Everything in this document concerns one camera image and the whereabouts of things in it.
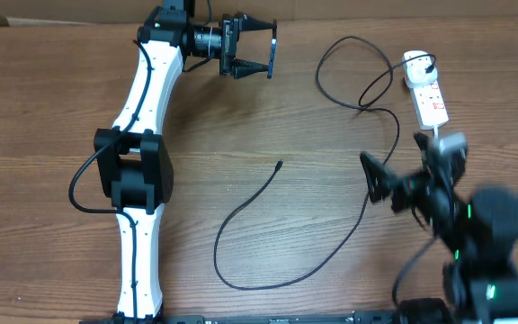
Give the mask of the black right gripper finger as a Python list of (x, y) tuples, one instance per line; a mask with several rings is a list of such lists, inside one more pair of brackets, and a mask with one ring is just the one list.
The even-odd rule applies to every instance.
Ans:
[(422, 132), (416, 132), (413, 137), (422, 154), (429, 156), (432, 150), (432, 138)]
[(360, 161), (366, 176), (368, 194), (372, 203), (390, 196), (397, 183), (397, 176), (366, 151), (360, 154)]

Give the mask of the Samsung Galaxy smartphone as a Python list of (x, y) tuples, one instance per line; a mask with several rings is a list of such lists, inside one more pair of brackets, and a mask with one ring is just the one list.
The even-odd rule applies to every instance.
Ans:
[(269, 57), (268, 65), (267, 65), (267, 78), (268, 79), (272, 78), (275, 55), (276, 55), (276, 48), (277, 48), (277, 26), (272, 28), (271, 50), (270, 50), (270, 57)]

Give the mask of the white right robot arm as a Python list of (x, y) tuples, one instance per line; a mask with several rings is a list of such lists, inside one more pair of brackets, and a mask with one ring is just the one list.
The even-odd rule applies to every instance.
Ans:
[(389, 198), (393, 212), (422, 215), (452, 252), (442, 269), (445, 297), (395, 299), (395, 323), (518, 323), (518, 193), (480, 186), (463, 201), (454, 192), (466, 170), (468, 143), (461, 132), (416, 133), (422, 167), (398, 176), (368, 152), (360, 154), (371, 202)]

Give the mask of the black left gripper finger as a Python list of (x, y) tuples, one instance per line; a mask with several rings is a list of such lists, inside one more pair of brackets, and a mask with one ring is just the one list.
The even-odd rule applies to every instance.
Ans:
[(270, 77), (269, 66), (253, 61), (234, 58), (232, 60), (232, 76), (235, 79), (248, 77), (255, 73), (266, 72)]
[(237, 13), (236, 18), (238, 19), (239, 30), (241, 32), (254, 32), (277, 29), (276, 20), (273, 20), (272, 22), (261, 21), (245, 13)]

